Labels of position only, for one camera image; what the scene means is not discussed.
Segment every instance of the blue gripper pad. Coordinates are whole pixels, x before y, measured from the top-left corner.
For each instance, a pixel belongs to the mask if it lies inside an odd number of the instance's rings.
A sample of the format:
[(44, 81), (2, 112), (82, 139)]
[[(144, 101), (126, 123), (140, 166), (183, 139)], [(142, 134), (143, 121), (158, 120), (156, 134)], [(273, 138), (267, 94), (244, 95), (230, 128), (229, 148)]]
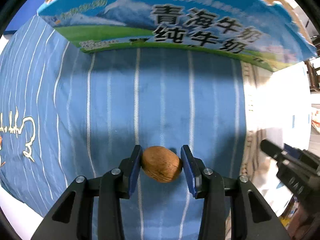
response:
[(300, 151), (291, 147), (290, 145), (284, 144), (284, 150), (293, 158), (298, 159), (301, 155)]
[(132, 193), (136, 189), (136, 185), (138, 182), (138, 176), (141, 168), (141, 156), (142, 156), (142, 147), (140, 145), (136, 145), (133, 149), (133, 152), (131, 154), (131, 157), (129, 159), (129, 163), (127, 166), (127, 171), (129, 171), (129, 174), (124, 174), (124, 176), (128, 176), (129, 178), (129, 185), (128, 185), (128, 194), (129, 196), (132, 195)]
[(188, 145), (184, 145), (181, 147), (180, 155), (183, 171), (187, 179), (189, 192), (194, 198), (196, 198), (199, 191), (198, 187), (201, 185), (201, 172)]

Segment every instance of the cardboard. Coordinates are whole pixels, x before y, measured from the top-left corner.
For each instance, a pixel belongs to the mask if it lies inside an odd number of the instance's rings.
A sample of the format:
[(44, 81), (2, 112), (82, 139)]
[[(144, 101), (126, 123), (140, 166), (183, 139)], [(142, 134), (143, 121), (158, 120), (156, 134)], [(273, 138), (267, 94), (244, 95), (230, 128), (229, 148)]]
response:
[(263, 0), (46, 0), (38, 14), (89, 53), (188, 49), (270, 71), (316, 55), (284, 7)]

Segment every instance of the wooden chair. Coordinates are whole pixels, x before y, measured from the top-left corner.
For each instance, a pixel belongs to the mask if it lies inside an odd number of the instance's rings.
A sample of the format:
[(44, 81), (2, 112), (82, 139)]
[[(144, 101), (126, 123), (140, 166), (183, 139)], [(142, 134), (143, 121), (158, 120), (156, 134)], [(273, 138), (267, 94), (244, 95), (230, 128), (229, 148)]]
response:
[(310, 81), (310, 92), (320, 91), (320, 76), (317, 74), (317, 71), (320, 70), (320, 67), (314, 68), (310, 60), (304, 62), (308, 68), (308, 76)]

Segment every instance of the blue striped fabric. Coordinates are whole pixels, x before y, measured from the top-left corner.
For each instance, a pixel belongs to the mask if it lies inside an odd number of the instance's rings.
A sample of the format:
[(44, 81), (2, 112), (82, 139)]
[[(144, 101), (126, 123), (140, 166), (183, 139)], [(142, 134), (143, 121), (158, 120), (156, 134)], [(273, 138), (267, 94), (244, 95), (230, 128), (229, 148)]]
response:
[[(245, 114), (237, 60), (156, 48), (84, 54), (34, 16), (0, 64), (1, 184), (41, 216), (76, 176), (102, 176), (135, 144), (178, 155), (188, 144), (206, 166), (239, 174)], [(126, 239), (197, 239), (202, 205), (184, 173), (161, 184), (141, 171), (132, 198), (121, 200)]]

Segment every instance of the metal screw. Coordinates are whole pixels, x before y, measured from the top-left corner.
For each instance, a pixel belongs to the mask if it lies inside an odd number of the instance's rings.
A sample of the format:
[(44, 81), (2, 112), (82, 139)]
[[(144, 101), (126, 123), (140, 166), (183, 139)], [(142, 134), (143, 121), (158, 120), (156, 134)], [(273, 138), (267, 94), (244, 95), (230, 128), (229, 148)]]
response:
[(240, 179), (240, 181), (242, 181), (244, 183), (248, 182), (248, 180), (249, 180), (248, 177), (244, 176), (244, 175), (241, 175), (239, 179)]
[(289, 184), (291, 185), (291, 184), (294, 182), (295, 179), (296, 179), (295, 177), (292, 177), (292, 178), (289, 180)]
[(84, 176), (78, 176), (78, 177), (76, 177), (76, 182), (77, 182), (77, 183), (84, 182)]
[(298, 194), (300, 194), (300, 193), (302, 192), (302, 190), (303, 190), (303, 186), (301, 186), (301, 187), (299, 188)]
[(118, 175), (121, 172), (121, 169), (115, 168), (111, 171), (113, 175)]
[(213, 173), (213, 170), (210, 169), (210, 168), (205, 168), (205, 169), (203, 170), (203, 172), (204, 172), (204, 174), (211, 175), (211, 174)]

